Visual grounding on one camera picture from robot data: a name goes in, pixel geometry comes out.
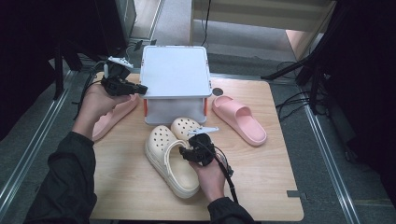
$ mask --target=black sleeve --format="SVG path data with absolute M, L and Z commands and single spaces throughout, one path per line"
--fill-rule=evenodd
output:
M 49 156 L 48 165 L 24 223 L 89 223 L 96 204 L 93 141 L 69 133 Z
M 207 207 L 211 223 L 255 223 L 248 211 L 230 198 L 219 198 Z

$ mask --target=cream clog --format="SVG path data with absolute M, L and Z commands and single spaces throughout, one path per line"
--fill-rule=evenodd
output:
M 178 118 L 172 122 L 171 131 L 175 134 L 177 139 L 189 141 L 193 134 L 189 134 L 189 131 L 193 131 L 202 127 L 197 121 L 189 118 Z
M 163 177 L 171 190 L 180 198 L 190 198 L 200 188 L 198 176 L 188 161 L 183 160 L 179 147 L 188 147 L 178 140 L 166 126 L 158 126 L 151 132 L 145 146 L 150 163 Z

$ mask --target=pink slide sandal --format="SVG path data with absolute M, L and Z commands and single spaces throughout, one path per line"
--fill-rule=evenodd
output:
M 251 114 L 250 108 L 225 95 L 218 96 L 212 103 L 213 111 L 228 123 L 249 144 L 262 145 L 267 133 Z
M 131 95 L 131 100 L 116 105 L 112 111 L 102 116 L 93 127 L 92 141 L 99 140 L 105 136 L 105 134 L 107 134 L 108 131 L 117 124 L 117 122 L 129 114 L 138 103 L 139 96 L 137 94 Z

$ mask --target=storage box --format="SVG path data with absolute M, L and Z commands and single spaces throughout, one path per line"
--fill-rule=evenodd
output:
M 168 125 L 180 117 L 206 122 L 207 100 L 212 94 L 206 49 L 185 46 L 146 46 L 140 82 L 145 122 Z

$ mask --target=person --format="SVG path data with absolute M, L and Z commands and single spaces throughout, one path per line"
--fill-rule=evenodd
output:
M 109 96 L 102 85 L 91 85 L 87 89 L 71 132 L 49 155 L 49 172 L 24 223 L 90 222 L 96 203 L 92 130 L 101 116 L 129 99 L 129 95 Z M 224 197 L 225 178 L 215 160 L 205 167 L 195 162 L 190 165 L 209 200 L 207 208 L 213 223 L 254 223 L 242 206 Z

